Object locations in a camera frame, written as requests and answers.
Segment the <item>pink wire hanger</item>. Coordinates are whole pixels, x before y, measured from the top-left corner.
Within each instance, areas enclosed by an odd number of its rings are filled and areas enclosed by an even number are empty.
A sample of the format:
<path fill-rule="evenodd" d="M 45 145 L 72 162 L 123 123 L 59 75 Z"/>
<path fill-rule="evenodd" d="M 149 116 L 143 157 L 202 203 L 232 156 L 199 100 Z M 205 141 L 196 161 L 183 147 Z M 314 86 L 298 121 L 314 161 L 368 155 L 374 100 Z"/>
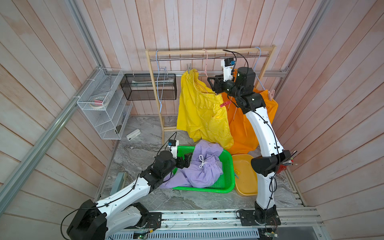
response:
<path fill-rule="evenodd" d="M 206 79 L 208 78 L 208 74 L 207 74 L 207 63 L 208 63 L 208 52 L 207 52 L 207 50 L 206 49 L 202 49 L 204 52 L 205 52 L 205 54 L 206 54 L 206 61 L 205 61 L 205 68 L 204 68 L 204 74 L 205 74 L 205 76 L 206 76 Z M 205 84 L 204 85 L 204 92 L 205 92 L 205 94 L 211 94 L 211 95 L 216 95 L 216 93 L 215 92 L 213 92 L 212 90 L 209 90 L 208 89 L 208 87 L 207 87 L 207 85 Z"/>

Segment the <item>purple shorts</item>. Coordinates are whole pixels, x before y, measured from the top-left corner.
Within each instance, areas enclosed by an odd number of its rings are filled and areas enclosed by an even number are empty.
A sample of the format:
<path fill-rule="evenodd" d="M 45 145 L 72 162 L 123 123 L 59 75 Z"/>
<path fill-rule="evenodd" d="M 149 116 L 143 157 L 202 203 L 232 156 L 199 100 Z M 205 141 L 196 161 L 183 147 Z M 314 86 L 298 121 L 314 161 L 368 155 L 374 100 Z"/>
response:
<path fill-rule="evenodd" d="M 223 174 L 223 164 L 219 156 L 223 148 L 217 143 L 199 141 L 192 154 L 190 166 L 169 174 L 160 186 L 161 189 L 176 187 L 207 188 Z"/>

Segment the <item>red clothespin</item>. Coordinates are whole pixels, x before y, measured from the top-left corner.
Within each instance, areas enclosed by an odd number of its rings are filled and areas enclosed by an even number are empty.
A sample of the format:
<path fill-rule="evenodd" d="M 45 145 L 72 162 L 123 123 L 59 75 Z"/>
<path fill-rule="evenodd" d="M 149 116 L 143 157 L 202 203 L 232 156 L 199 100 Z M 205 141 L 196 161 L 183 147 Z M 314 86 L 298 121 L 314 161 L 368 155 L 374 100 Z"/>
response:
<path fill-rule="evenodd" d="M 221 107 L 221 108 L 222 108 L 222 107 L 226 107 L 226 106 L 230 105 L 231 103 L 232 103 L 231 101 L 224 102 L 224 103 L 222 103 L 222 104 L 220 105 L 220 107 Z"/>

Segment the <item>yellow shorts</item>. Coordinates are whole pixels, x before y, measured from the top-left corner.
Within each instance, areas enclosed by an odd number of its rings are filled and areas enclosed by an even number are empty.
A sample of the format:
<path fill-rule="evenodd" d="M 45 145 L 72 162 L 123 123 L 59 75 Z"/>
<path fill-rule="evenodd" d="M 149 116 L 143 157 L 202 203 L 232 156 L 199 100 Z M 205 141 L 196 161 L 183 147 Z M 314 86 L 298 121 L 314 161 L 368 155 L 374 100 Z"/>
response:
<path fill-rule="evenodd" d="M 199 80 L 197 70 L 184 72 L 181 77 L 177 129 L 186 131 L 194 142 L 205 140 L 230 149 L 234 138 L 223 103 L 221 95 L 215 94 Z"/>

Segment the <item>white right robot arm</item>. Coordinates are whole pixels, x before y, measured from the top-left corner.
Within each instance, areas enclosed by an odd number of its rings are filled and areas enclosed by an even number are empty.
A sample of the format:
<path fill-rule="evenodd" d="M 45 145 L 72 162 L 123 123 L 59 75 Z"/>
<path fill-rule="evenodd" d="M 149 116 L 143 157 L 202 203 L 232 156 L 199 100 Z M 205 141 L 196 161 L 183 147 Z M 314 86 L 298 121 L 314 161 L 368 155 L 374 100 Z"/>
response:
<path fill-rule="evenodd" d="M 233 54 L 233 57 L 225 57 L 221 61 L 223 74 L 208 78 L 209 84 L 216 94 L 226 94 L 231 103 L 242 111 L 261 149 L 261 156 L 251 160 L 258 181 L 255 210 L 240 210 L 239 217 L 245 226 L 278 226 L 281 220 L 274 197 L 277 189 L 276 173 L 281 164 L 290 163 L 292 155 L 279 142 L 262 95 L 254 91 L 254 81 L 258 76 L 249 66 L 235 67 L 241 53 L 230 50 L 226 52 Z"/>

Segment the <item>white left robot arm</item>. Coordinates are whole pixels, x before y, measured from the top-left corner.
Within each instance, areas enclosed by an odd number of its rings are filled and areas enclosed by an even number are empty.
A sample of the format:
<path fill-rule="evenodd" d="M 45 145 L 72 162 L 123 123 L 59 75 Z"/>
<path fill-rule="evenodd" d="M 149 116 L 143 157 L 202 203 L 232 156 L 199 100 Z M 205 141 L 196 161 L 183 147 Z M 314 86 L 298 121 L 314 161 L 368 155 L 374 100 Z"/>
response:
<path fill-rule="evenodd" d="M 191 158 L 177 155 L 176 136 L 176 133 L 171 135 L 154 162 L 127 187 L 97 202 L 87 200 L 74 210 L 75 216 L 67 230 L 61 231 L 62 237 L 66 240 L 106 240 L 125 228 L 143 229 L 146 235 L 157 229 L 158 223 L 150 220 L 149 211 L 138 200 L 169 180 L 174 169 L 189 167 Z"/>

